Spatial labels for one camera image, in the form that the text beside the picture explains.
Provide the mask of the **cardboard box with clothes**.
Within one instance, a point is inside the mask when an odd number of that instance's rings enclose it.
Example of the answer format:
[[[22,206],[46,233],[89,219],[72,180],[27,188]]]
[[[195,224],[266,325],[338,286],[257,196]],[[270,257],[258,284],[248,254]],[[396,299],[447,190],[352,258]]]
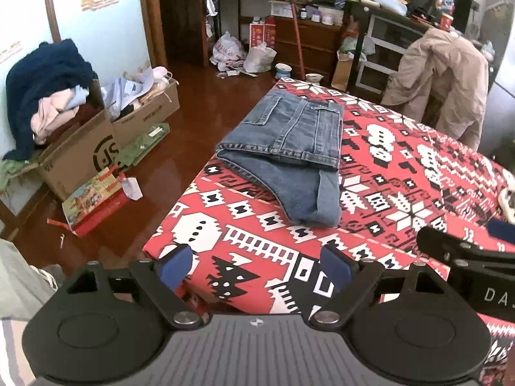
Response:
[[[126,117],[114,122],[100,112],[81,127],[72,127],[38,157],[36,171],[61,200],[105,167],[115,163],[120,149],[152,125],[163,123],[180,108],[178,81]]]

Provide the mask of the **navy blue garment pile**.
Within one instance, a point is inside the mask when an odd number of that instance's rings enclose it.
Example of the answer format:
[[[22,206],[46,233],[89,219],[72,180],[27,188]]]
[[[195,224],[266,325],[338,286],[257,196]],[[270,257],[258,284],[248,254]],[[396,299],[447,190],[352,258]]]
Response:
[[[76,86],[87,88],[97,77],[92,65],[66,38],[60,43],[43,42],[12,66],[5,80],[6,109],[15,147],[6,160],[27,161],[33,152],[31,118],[38,101]]]

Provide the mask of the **colourful picture book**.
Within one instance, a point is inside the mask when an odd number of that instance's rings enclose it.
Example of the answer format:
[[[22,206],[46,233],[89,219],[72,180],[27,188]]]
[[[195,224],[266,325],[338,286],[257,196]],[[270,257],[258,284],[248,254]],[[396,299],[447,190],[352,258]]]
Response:
[[[112,216],[126,203],[129,197],[124,192],[122,182],[125,174],[119,166],[104,168],[88,182],[76,189],[63,203],[65,221],[48,218],[46,223],[62,227],[82,238],[104,220]]]

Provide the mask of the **blue denim jeans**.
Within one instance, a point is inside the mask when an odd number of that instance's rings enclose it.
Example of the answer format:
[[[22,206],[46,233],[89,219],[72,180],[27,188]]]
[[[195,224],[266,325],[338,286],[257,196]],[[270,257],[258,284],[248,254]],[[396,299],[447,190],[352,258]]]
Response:
[[[342,106],[272,89],[216,148],[216,156],[268,189],[295,225],[341,219]]]

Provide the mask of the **cream white sweater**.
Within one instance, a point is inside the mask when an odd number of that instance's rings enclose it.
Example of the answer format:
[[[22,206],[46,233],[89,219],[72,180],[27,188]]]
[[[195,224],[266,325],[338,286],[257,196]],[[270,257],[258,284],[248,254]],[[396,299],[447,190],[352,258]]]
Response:
[[[515,224],[515,193],[509,187],[505,187],[499,193],[499,206],[501,207],[504,219],[514,225]]]

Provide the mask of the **white plastic bag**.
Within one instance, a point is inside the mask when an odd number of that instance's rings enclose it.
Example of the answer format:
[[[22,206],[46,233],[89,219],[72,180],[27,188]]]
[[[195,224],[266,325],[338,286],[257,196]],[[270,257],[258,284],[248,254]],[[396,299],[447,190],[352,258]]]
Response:
[[[218,71],[224,72],[242,67],[246,56],[241,42],[229,32],[225,32],[215,43],[210,62]]]

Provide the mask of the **dark wooden drawer cabinet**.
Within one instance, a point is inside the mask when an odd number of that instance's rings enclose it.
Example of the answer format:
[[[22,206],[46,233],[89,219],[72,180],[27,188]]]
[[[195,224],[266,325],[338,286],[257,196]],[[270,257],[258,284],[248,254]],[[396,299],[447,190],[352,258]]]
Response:
[[[317,73],[323,76],[321,84],[330,86],[337,65],[337,51],[341,45],[341,28],[337,25],[314,23],[301,20],[298,33],[303,55],[304,73]],[[291,76],[301,79],[298,56],[297,34],[292,18],[275,17],[276,36],[275,61],[292,67]]]

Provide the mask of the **beige jacket on chair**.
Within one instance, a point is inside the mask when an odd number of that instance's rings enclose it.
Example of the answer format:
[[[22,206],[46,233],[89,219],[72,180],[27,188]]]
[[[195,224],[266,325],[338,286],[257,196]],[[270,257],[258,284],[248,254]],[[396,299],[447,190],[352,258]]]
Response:
[[[471,41],[432,27],[407,48],[381,103],[421,122],[434,96],[442,105],[433,128],[477,150],[488,86],[488,62]]]

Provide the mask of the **white shelf unit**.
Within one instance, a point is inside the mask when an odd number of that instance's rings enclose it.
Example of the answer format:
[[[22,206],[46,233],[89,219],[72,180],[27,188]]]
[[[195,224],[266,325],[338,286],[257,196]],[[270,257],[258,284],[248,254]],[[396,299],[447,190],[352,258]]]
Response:
[[[355,87],[379,101],[401,58],[429,26],[383,9],[371,8],[362,33],[365,59],[357,67]]]

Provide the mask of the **red patterned table cloth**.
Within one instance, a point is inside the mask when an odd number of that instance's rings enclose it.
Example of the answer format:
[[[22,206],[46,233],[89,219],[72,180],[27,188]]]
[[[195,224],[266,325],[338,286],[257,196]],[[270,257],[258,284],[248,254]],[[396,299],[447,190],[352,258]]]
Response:
[[[419,257],[423,226],[513,250],[485,228],[500,216],[498,194],[510,182],[501,166],[382,106],[293,79],[277,88],[344,112],[341,222],[292,224],[271,193],[218,159],[207,163],[144,249],[161,257],[189,245],[193,263],[182,290],[198,310],[228,305],[236,313],[175,335],[151,366],[149,385],[380,385],[342,337],[305,322],[337,293],[320,252],[335,247],[356,261],[405,270]]]

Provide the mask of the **silver refrigerator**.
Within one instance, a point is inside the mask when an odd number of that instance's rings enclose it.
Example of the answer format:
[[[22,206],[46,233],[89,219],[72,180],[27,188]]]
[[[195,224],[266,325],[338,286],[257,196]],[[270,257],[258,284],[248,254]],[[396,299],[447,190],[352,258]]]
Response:
[[[495,50],[478,149],[490,156],[514,139],[514,0],[485,0],[480,40]]]

